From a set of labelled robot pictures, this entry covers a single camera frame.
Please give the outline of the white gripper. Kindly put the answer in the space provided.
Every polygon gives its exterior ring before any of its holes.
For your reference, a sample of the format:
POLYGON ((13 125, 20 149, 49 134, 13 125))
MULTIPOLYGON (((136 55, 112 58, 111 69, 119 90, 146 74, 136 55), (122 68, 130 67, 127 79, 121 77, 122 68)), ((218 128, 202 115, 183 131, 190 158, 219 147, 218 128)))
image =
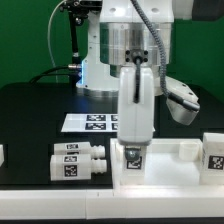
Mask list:
MULTIPOLYGON (((121 145, 147 146, 153 138, 154 79, 150 68, 141 69, 139 98, 135 102, 135 73, 134 67, 121 68, 117 138, 121 145)), ((126 146, 124 154, 127 161, 137 161, 140 149, 126 146)))

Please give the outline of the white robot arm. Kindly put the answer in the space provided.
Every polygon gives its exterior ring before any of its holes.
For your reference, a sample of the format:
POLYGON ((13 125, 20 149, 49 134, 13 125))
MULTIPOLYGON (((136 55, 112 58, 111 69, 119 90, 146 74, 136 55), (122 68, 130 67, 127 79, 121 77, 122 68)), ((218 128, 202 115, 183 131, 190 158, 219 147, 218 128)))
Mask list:
POLYGON ((153 138, 154 100, 166 98, 173 119, 189 125, 198 97, 167 76, 176 18, 215 21, 224 0, 83 0, 89 20, 89 51, 82 64, 84 93, 118 95, 117 139, 125 159, 136 161, 153 138))

